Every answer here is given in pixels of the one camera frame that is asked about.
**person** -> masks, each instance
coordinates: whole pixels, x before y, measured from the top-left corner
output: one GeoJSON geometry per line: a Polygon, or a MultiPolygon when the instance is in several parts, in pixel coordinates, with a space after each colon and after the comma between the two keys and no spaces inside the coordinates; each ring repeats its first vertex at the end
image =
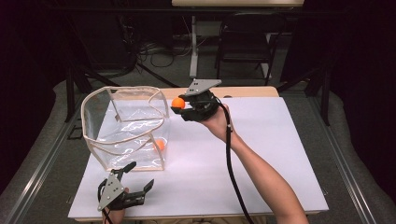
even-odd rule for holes
{"type": "MultiPolygon", "coordinates": [[[[218,139],[226,142],[227,120],[224,116],[223,108],[219,106],[218,111],[211,118],[201,121],[206,128],[218,139]]],[[[231,149],[242,162],[249,177],[255,185],[257,191],[273,211],[278,224],[305,224],[308,219],[296,194],[289,183],[261,156],[259,156],[247,143],[238,135],[232,126],[231,149]]],[[[122,220],[124,211],[112,211],[110,219],[115,222],[122,220]]]]}

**ball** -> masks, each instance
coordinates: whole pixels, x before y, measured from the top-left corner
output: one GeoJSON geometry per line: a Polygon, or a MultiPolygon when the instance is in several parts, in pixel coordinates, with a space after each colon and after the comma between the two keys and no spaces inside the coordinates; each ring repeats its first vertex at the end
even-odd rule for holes
{"type": "Polygon", "coordinates": [[[184,100],[181,99],[180,97],[177,97],[172,101],[172,107],[178,107],[184,109],[185,106],[186,106],[186,102],[184,102],[184,100]]]}
{"type": "Polygon", "coordinates": [[[165,143],[163,142],[162,139],[157,139],[155,140],[155,144],[160,148],[160,150],[163,150],[165,148],[165,143]]]}

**gray carpet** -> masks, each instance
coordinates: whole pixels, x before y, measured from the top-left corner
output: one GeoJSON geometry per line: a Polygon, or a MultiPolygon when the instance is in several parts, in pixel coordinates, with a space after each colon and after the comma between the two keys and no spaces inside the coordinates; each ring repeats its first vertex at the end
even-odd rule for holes
{"type": "MultiPolygon", "coordinates": [[[[289,40],[289,37],[283,38],[283,45],[280,46],[280,50],[276,55],[276,64],[270,81],[272,86],[281,84],[278,79],[286,57],[289,40]]],[[[210,39],[206,40],[200,47],[198,78],[216,77],[216,70],[214,69],[215,50],[216,47],[214,47],[210,39]]],[[[152,58],[152,62],[155,65],[167,64],[171,61],[171,58],[161,54],[156,54],[152,58]]],[[[173,63],[168,67],[153,66],[150,63],[150,56],[143,61],[143,64],[179,86],[187,87],[191,83],[189,78],[189,55],[175,57],[173,63]]],[[[226,72],[228,70],[249,71],[252,76],[257,76],[260,73],[259,70],[254,70],[254,65],[253,68],[251,65],[239,65],[236,67],[224,65],[222,72],[224,72],[225,76],[229,74],[226,72]]],[[[126,76],[112,80],[125,86],[150,85],[160,88],[167,87],[152,75],[141,71],[141,69],[135,69],[126,76]]],[[[91,82],[96,89],[103,86],[98,81],[91,80],[91,82]]],[[[262,84],[263,81],[257,80],[227,80],[223,82],[223,86],[262,84]]],[[[302,94],[304,86],[305,83],[300,83],[282,92],[281,96],[285,98],[307,156],[317,175],[318,182],[324,192],[326,192],[325,198],[330,207],[330,211],[309,216],[309,219],[311,223],[365,223],[362,221],[360,212],[356,209],[356,205],[350,197],[350,189],[340,175],[340,169],[332,153],[332,144],[323,129],[322,121],[317,116],[318,109],[313,106],[312,98],[306,98],[302,94]]],[[[7,206],[3,206],[0,212],[2,220],[16,221],[18,223],[76,223],[76,221],[67,218],[67,214],[73,196],[77,192],[90,152],[83,140],[67,140],[60,137],[60,134],[67,136],[70,132],[70,129],[65,130],[64,127],[66,112],[64,82],[59,84],[55,91],[57,93],[57,102],[46,126],[43,128],[21,169],[0,197],[0,203],[2,205],[7,204],[7,206]],[[54,146],[59,148],[59,153],[50,154],[49,151],[54,146]],[[45,181],[42,185],[37,186],[37,191],[32,193],[30,200],[27,200],[25,206],[20,209],[21,207],[17,205],[20,202],[26,202],[26,199],[21,198],[21,195],[27,191],[25,187],[29,187],[29,180],[32,179],[32,176],[35,176],[37,166],[49,154],[53,158],[53,163],[49,166],[50,171],[44,176],[45,181]]],[[[82,96],[78,91],[76,91],[76,94],[78,97],[82,96]]],[[[364,164],[361,163],[354,152],[349,140],[342,102],[333,94],[331,95],[329,111],[331,132],[338,146],[343,151],[347,165],[361,187],[364,199],[366,199],[376,223],[396,223],[395,205],[376,185],[364,164]]],[[[80,123],[78,115],[71,122],[71,126],[75,124],[78,126],[80,123]]],[[[272,217],[269,217],[269,223],[274,223],[272,217]]]]}

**transparent plastic bin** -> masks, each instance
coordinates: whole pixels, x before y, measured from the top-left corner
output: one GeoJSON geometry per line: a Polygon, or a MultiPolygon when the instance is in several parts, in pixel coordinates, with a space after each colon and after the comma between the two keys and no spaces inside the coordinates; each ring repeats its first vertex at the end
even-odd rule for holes
{"type": "Polygon", "coordinates": [[[105,170],[136,161],[134,171],[163,170],[170,127],[168,104],[154,87],[103,87],[81,105],[82,132],[105,170]]]}

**forearm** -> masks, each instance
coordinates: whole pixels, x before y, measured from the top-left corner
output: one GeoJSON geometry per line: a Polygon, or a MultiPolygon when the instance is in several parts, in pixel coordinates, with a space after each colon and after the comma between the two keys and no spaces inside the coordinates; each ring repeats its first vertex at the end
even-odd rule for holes
{"type": "Polygon", "coordinates": [[[304,210],[288,182],[236,133],[231,148],[247,170],[257,191],[274,212],[278,223],[307,223],[304,210]]]}

